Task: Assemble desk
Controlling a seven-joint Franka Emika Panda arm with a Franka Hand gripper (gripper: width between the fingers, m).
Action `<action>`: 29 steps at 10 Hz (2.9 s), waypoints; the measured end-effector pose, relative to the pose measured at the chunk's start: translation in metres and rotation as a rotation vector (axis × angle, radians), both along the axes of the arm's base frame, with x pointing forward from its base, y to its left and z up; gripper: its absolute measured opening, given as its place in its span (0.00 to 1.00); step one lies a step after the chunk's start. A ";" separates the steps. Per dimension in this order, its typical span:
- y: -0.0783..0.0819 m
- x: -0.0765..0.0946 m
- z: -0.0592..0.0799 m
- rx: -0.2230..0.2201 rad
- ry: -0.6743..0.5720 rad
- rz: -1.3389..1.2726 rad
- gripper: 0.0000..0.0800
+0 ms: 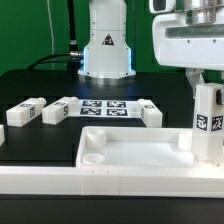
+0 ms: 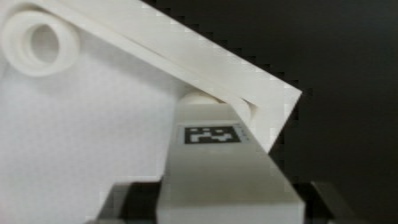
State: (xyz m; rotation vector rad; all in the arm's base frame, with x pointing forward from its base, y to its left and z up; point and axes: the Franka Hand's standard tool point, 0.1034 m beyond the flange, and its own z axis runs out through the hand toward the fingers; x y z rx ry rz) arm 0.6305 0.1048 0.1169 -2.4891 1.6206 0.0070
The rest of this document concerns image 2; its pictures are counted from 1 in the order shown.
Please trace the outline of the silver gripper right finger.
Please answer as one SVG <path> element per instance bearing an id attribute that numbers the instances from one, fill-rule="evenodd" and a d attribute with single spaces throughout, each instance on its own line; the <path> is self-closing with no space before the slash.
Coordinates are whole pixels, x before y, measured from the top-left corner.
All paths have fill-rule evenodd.
<path id="1" fill-rule="evenodd" d="M 305 224 L 363 224 L 331 183 L 305 182 L 294 187 L 306 202 Z"/>

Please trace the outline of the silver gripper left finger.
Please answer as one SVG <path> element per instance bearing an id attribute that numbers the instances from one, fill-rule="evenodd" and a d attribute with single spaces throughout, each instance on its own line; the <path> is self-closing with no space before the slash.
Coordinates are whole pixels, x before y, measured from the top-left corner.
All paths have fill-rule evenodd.
<path id="1" fill-rule="evenodd" d="M 118 183 L 95 219 L 84 224 L 159 224 L 161 181 Z"/>

